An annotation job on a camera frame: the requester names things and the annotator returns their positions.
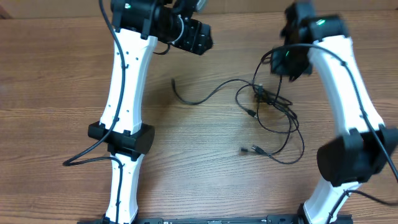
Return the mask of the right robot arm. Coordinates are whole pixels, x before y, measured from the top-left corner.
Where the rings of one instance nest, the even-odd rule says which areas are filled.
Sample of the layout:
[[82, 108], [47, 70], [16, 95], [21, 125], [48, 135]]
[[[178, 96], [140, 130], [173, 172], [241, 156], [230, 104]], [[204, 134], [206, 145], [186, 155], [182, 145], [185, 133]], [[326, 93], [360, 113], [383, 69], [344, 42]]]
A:
[[271, 70], [290, 81], [318, 71], [333, 118], [334, 140], [319, 148], [321, 174], [313, 194], [298, 210], [299, 223], [341, 223], [338, 212], [372, 175], [391, 165], [397, 130], [387, 128], [359, 72], [353, 41], [337, 15], [286, 15], [284, 44], [272, 51]]

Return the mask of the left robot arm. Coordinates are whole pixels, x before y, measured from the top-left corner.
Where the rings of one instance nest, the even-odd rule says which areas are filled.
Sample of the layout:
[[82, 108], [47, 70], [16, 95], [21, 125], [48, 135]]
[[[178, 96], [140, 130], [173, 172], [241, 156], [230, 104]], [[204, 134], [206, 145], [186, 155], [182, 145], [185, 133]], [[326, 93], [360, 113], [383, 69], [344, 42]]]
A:
[[142, 122], [147, 70], [158, 42], [202, 55], [213, 46], [211, 27], [192, 19], [205, 7], [192, 1], [112, 1], [114, 62], [108, 100], [88, 135], [108, 145], [112, 164], [108, 209], [99, 223], [134, 223], [137, 188], [144, 156], [155, 129]]

